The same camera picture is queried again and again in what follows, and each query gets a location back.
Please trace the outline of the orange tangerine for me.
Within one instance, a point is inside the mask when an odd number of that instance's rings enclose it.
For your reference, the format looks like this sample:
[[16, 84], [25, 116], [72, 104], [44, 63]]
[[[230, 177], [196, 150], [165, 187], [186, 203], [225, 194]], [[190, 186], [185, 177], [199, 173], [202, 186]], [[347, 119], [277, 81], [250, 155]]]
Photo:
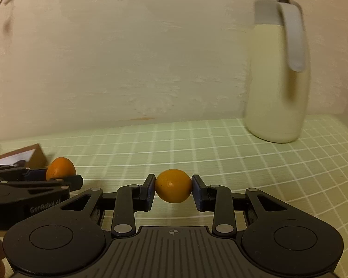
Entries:
[[76, 169], [74, 164], [68, 158], [58, 157], [48, 166], [46, 180], [66, 178], [68, 176], [75, 176], [75, 174]]

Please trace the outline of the small orange kumquat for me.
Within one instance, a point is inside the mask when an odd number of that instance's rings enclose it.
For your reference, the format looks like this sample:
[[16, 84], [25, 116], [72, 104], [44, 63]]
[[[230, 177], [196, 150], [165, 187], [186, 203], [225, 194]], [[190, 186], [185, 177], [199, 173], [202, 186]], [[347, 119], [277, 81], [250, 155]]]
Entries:
[[192, 193], [192, 180], [182, 170], [168, 169], [156, 178], [155, 191], [168, 203], [182, 203]]

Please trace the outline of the brown cardboard tray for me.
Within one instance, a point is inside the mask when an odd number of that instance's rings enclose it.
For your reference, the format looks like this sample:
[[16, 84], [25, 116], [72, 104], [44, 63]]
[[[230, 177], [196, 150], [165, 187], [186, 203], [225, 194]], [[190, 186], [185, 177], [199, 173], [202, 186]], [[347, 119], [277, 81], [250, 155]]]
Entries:
[[48, 165], [48, 159], [40, 144], [33, 144], [0, 155], [0, 166], [15, 164], [31, 169], [39, 169]]

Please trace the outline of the cream thermos jug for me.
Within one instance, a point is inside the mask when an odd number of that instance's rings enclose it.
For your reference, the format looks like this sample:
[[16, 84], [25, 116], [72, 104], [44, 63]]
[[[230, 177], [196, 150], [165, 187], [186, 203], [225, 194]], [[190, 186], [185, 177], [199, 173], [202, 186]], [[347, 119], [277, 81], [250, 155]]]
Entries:
[[294, 0], [256, 0], [245, 125], [268, 142], [295, 141], [310, 89], [310, 52], [302, 8]]

